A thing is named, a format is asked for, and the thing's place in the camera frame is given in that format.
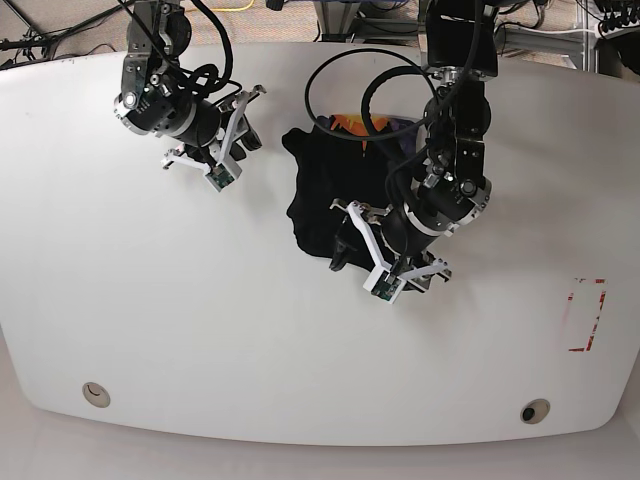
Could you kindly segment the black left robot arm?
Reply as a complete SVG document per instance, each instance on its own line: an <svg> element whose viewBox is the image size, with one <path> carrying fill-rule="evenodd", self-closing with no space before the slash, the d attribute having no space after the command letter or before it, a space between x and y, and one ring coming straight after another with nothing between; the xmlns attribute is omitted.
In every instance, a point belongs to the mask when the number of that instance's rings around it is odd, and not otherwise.
<svg viewBox="0 0 640 480"><path fill-rule="evenodd" d="M362 237L372 268L364 287L394 302L405 290L426 292L435 277L449 281L448 263L430 251L487 207L492 184L484 174L484 136L491 122L484 81L497 74L494 1L422 1L418 37L421 63L376 77L361 101L366 136L389 159L385 190L390 204L377 208L336 199L345 222ZM387 81L416 74L438 81L423 116L394 133L373 123L373 95Z"/></svg>

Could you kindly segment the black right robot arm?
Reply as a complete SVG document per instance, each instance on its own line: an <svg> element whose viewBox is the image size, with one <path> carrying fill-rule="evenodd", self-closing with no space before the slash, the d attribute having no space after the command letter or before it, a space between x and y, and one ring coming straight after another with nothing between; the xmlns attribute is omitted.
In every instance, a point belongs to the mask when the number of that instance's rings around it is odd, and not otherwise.
<svg viewBox="0 0 640 480"><path fill-rule="evenodd" d="M222 184L237 179L240 161L262 146L246 108L265 89L257 85L247 91L233 79L232 45L221 20L196 2L220 37L224 63L190 70L180 63L192 36L181 2L135 1L121 8L130 23L116 118L137 135L177 141L165 155L165 168L180 163Z"/></svg>

